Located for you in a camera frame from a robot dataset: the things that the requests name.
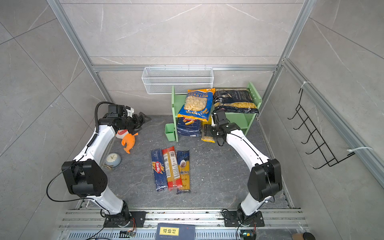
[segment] black mounting plate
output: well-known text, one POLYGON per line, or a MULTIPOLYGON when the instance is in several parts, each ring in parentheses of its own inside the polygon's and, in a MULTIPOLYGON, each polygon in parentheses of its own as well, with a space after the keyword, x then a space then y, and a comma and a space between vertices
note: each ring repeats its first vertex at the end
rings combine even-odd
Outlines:
MULTIPOLYGON (((145 216, 147 212, 130 212, 131 213, 131 219, 135 218, 135 224, 136 227, 144 227, 144 221, 145 216)), ((105 219, 104 221, 104 227, 118 227, 120 225, 120 222, 116 221, 109 221, 105 219)), ((125 227, 133 227, 133 221, 129 221, 128 225, 125 227)))
MULTIPOLYGON (((236 211, 223 211, 223 216, 224 216, 224 225, 226 227, 238 227, 240 225, 238 221, 238 217, 236 215, 236 211)), ((263 214, 260 211, 255 213, 253 221, 249 225, 250 227, 254 227, 255 225, 257 227, 265 226, 263 214)))

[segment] red pasta package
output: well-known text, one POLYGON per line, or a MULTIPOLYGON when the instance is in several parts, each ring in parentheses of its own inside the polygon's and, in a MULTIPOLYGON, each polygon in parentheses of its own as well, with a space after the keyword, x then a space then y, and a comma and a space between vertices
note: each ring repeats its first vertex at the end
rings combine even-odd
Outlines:
POLYGON ((179 188, 183 186, 180 177, 179 165, 175 154, 175 147, 163 149, 164 167, 167 175, 168 189, 179 188))

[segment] white zip tie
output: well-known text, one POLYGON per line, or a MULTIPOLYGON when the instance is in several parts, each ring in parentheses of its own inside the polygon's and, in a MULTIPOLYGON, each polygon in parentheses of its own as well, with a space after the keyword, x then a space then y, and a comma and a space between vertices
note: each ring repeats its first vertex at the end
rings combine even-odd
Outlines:
POLYGON ((371 150, 373 150, 373 148, 371 148, 371 147, 357 147, 357 148, 354 148, 354 149, 347 149, 347 151, 348 152, 354 152, 354 151, 356 151, 358 149, 371 149, 371 150))
POLYGON ((302 85, 300 88, 303 88, 304 84, 306 84, 306 83, 310 83, 310 82, 306 82, 306 81, 304 81, 304 82, 303 82, 303 85, 302 85))

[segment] black lid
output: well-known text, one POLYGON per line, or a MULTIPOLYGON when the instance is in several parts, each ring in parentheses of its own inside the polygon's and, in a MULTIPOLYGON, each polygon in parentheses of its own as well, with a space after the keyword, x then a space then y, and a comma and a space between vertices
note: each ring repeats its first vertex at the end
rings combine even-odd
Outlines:
POLYGON ((309 233, 309 232, 305 232, 305 233, 303 233, 303 239, 304 239, 304 240, 316 240, 316 239, 314 238, 314 236, 313 236, 311 233, 309 233))

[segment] tiled wall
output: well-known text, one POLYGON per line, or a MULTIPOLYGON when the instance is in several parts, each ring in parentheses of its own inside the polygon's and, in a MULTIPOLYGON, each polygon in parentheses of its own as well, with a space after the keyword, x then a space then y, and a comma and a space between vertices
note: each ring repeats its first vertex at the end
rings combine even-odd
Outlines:
MULTIPOLYGON (((61 0, 94 64, 277 64, 302 0, 61 0)), ((101 72, 118 104, 171 114, 141 72, 101 72)), ((272 72, 214 73, 214 87, 262 94, 272 72)))
MULTIPOLYGON (((0 1, 0 99, 0 238, 51 239, 76 202, 50 201, 46 186, 92 135, 104 98, 45 0, 0 1)), ((62 176, 50 195, 74 198, 62 176)))
MULTIPOLYGON (((318 0, 290 56, 308 80, 384 159, 384 2, 318 0)), ((333 167, 295 113, 300 84, 283 72, 260 121, 282 162, 295 207, 305 213, 316 239, 382 239, 384 190, 357 156, 333 167)), ((301 103, 337 159, 349 148, 310 98, 301 103)))

